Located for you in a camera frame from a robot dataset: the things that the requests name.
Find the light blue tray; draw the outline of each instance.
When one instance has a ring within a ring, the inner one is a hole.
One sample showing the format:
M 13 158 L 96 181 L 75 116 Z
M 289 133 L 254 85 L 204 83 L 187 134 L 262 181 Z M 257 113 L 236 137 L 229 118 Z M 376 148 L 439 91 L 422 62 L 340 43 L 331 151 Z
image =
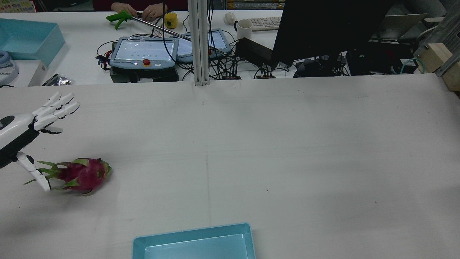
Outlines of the light blue tray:
M 58 24 L 0 19 L 0 50 L 12 59 L 40 59 L 48 66 L 64 43 Z
M 157 235 L 132 241 L 132 259 L 255 259 L 249 223 Z

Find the dark red clothing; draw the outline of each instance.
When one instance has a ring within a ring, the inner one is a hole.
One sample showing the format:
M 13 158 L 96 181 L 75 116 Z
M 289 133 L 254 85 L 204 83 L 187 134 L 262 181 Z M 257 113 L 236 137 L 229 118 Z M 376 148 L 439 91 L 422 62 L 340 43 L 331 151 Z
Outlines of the dark red clothing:
M 124 3 L 131 5 L 138 12 L 142 12 L 147 6 L 165 3 L 168 11 L 186 11 L 189 9 L 187 0 L 93 0 L 92 6 L 95 11 L 111 11 L 113 3 Z

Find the person's hand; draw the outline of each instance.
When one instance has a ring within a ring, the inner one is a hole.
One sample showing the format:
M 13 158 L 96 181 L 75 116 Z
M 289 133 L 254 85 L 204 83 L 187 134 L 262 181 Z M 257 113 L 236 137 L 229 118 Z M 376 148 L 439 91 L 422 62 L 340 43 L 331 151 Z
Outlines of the person's hand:
M 163 3 L 156 5 L 149 5 L 142 13 L 142 19 L 146 22 L 151 22 L 163 15 Z
M 125 10 L 131 16 L 138 17 L 138 14 L 134 8 L 132 8 L 129 4 L 123 3 L 113 3 L 110 7 L 112 11 L 120 13 L 121 11 Z

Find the white robotic finger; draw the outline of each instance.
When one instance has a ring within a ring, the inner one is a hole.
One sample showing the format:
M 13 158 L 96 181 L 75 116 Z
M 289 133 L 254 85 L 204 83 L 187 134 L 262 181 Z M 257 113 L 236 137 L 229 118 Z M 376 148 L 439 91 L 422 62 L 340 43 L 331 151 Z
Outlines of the white robotic finger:
M 46 177 L 35 167 L 34 159 L 32 157 L 24 154 L 23 152 L 18 152 L 17 162 L 25 170 L 27 170 L 35 178 L 35 180 L 37 180 L 38 184 L 43 188 L 45 192 L 49 192 L 51 190 L 50 183 Z
M 56 92 L 53 96 L 51 96 L 48 101 L 40 108 L 38 108 L 37 110 L 35 110 L 34 112 L 32 112 L 34 115 L 37 115 L 40 111 L 44 110 L 45 108 L 47 108 L 48 106 L 50 106 L 52 103 L 54 103 L 55 101 L 59 100 L 59 98 L 61 97 L 61 93 L 60 92 Z
M 50 114 L 45 117 L 40 117 L 35 123 L 34 123 L 34 130 L 39 131 L 44 129 L 46 126 L 49 126 L 53 122 L 57 121 L 59 119 L 58 116 L 54 114 Z
M 68 95 L 62 96 L 57 101 L 51 103 L 50 105 L 48 105 L 48 107 L 42 107 L 42 109 L 36 114 L 37 119 L 40 119 L 40 117 L 46 116 L 48 114 L 52 114 L 55 110 L 59 110 L 64 105 L 70 103 L 74 96 L 74 93 L 70 93 Z
M 73 103 L 73 104 L 69 104 L 69 105 L 65 105 L 65 106 L 63 106 L 60 110 L 55 111 L 55 112 L 54 112 L 54 115 L 58 116 L 59 119 L 62 119 L 62 118 L 64 118 L 65 116 L 74 113 L 74 112 L 78 109 L 78 107 L 80 107 L 80 103 L 79 103 L 79 102 L 76 102 L 76 103 Z

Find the mug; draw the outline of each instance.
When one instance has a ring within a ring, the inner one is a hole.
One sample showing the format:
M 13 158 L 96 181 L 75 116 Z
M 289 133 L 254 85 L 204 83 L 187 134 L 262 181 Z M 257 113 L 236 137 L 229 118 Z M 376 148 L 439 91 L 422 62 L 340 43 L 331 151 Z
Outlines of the mug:
M 250 20 L 242 19 L 235 21 L 234 27 L 237 40 L 241 38 L 251 38 L 251 34 L 253 33 L 253 23 Z

